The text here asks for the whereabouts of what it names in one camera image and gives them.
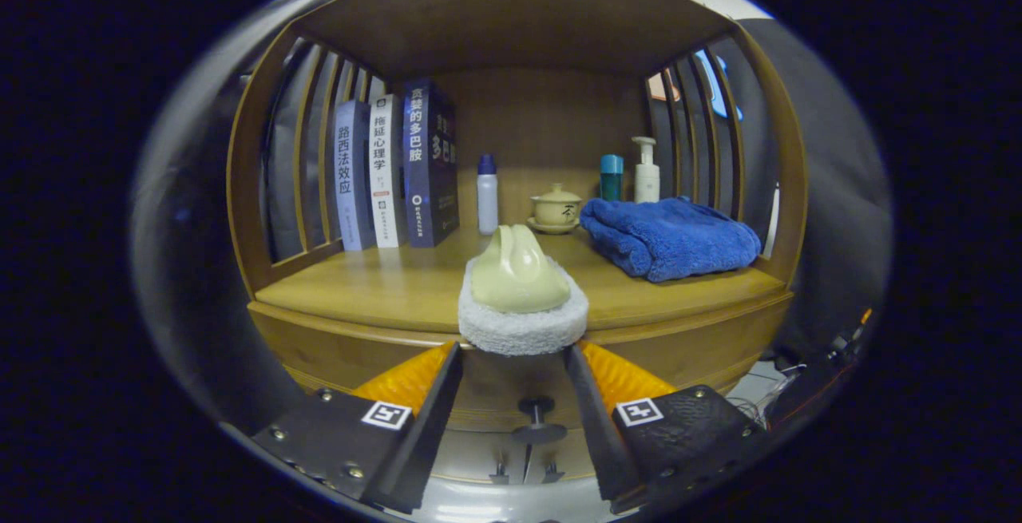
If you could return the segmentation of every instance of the blue book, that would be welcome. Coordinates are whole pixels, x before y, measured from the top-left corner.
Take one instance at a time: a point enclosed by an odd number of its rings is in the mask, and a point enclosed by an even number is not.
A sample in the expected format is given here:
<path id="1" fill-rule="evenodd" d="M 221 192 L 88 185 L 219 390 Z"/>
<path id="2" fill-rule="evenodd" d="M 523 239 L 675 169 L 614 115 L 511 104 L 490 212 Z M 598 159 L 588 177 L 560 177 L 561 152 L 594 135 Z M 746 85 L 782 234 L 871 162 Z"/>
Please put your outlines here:
<path id="1" fill-rule="evenodd" d="M 429 79 L 405 86 L 405 193 L 409 240 L 434 247 L 460 224 L 454 105 Z"/>
<path id="2" fill-rule="evenodd" d="M 337 222 L 346 250 L 376 245 L 369 196 L 369 104 L 340 104 L 334 115 L 334 191 Z"/>

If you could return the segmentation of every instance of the blue bottle cap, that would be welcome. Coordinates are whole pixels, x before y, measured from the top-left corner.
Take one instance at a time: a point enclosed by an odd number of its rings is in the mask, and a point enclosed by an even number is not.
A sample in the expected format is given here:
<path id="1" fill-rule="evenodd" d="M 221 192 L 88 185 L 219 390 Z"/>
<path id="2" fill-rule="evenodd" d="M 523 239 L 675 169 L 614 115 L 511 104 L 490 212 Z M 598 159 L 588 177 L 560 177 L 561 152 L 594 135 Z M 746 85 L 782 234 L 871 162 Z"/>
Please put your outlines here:
<path id="1" fill-rule="evenodd" d="M 494 162 L 493 154 L 479 155 L 479 175 L 497 174 L 497 163 Z"/>
<path id="2" fill-rule="evenodd" d="M 600 158 L 600 174 L 624 174 L 624 158 L 606 154 Z"/>

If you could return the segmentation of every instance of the white bottle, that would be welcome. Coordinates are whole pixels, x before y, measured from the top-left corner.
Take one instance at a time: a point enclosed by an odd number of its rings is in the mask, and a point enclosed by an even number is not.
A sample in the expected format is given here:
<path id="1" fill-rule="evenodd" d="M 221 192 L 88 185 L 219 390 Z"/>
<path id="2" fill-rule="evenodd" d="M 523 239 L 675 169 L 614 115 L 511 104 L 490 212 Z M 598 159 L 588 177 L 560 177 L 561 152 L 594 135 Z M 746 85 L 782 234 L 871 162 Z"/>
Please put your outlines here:
<path id="1" fill-rule="evenodd" d="M 479 215 L 479 233 L 492 236 L 500 225 L 497 218 L 497 163 L 493 154 L 479 156 L 479 177 L 475 180 L 476 210 Z"/>
<path id="2" fill-rule="evenodd" d="M 636 203 L 659 202 L 660 200 L 660 167 L 653 163 L 653 147 L 656 141 L 652 137 L 637 135 L 632 141 L 642 148 L 639 163 L 636 163 Z"/>

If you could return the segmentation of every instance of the blue towel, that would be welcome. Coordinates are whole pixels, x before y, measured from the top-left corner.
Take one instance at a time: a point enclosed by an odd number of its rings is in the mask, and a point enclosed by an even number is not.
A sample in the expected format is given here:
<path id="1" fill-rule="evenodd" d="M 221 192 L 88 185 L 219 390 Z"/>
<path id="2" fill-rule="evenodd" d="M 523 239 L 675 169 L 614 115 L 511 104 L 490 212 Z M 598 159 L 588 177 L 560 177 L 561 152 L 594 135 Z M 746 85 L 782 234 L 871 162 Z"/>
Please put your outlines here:
<path id="1" fill-rule="evenodd" d="M 748 225 L 685 196 L 656 203 L 591 199 L 578 222 L 600 254 L 650 282 L 745 268 L 760 249 Z"/>

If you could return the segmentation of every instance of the white foam pad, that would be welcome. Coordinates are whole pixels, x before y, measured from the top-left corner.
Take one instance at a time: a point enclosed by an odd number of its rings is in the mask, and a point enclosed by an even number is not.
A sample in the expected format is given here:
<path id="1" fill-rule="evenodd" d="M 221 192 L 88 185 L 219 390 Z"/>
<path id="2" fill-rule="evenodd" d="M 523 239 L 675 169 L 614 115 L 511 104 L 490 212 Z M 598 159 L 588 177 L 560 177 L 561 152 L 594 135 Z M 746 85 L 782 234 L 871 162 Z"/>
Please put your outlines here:
<path id="1" fill-rule="evenodd" d="M 536 313 L 502 313 L 477 303 L 472 298 L 472 266 L 476 258 L 470 258 L 465 266 L 458 297 L 458 327 L 472 345 L 503 355 L 539 355 L 571 345 L 585 333 L 589 298 L 550 256 L 547 260 L 567 280 L 571 294 L 561 305 Z"/>

